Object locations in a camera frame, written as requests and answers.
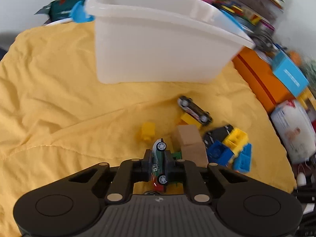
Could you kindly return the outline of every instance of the blue box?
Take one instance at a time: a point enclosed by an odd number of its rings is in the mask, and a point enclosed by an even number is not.
[[[233,170],[239,171],[240,173],[248,173],[250,171],[251,149],[252,145],[250,143],[244,146],[239,156],[234,159]]]
[[[206,151],[209,163],[226,166],[234,153],[220,141],[215,141]]]
[[[273,58],[271,66],[273,74],[295,97],[307,87],[306,77],[283,51]]]

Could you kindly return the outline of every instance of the black toy car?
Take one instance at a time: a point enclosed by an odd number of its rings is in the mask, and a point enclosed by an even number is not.
[[[213,121],[207,111],[202,110],[199,106],[192,102],[192,99],[188,97],[183,95],[180,96],[178,99],[178,105],[191,117],[200,122],[202,126],[207,126]]]
[[[232,125],[225,125],[206,132],[203,136],[205,148],[208,149],[215,141],[223,142],[232,130]]]

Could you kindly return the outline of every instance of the toy car wheel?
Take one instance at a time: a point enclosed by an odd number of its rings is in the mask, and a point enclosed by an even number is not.
[[[160,175],[158,176],[158,183],[161,184],[161,185],[165,185],[168,183],[167,179],[166,179],[166,176],[165,175]]]
[[[187,100],[182,100],[182,101],[181,101],[181,105],[182,105],[183,107],[187,107],[187,106],[189,106],[189,102],[188,102]]]
[[[200,120],[201,120],[201,122],[206,123],[209,119],[207,118],[207,116],[202,115],[202,116],[200,116]]]
[[[158,151],[165,151],[167,148],[167,145],[163,141],[161,141],[157,143],[156,148]]]

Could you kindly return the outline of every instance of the yellow blanket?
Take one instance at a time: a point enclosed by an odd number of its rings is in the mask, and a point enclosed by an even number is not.
[[[20,235],[12,209],[24,193],[101,161],[142,158],[150,148],[139,139],[143,122],[155,122],[170,147],[181,94],[210,112],[204,130],[230,123],[248,133],[250,177],[292,191],[286,151],[232,63],[209,84],[105,85],[93,23],[39,27],[21,33],[0,64],[0,237]]]

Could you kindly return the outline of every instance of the teal box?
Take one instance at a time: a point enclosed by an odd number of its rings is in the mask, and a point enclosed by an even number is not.
[[[50,4],[41,8],[35,14],[47,14],[52,22],[70,18],[70,12],[75,4],[85,0],[54,0]]]
[[[273,74],[295,97],[307,87],[306,77],[283,51],[274,57],[271,66]]]

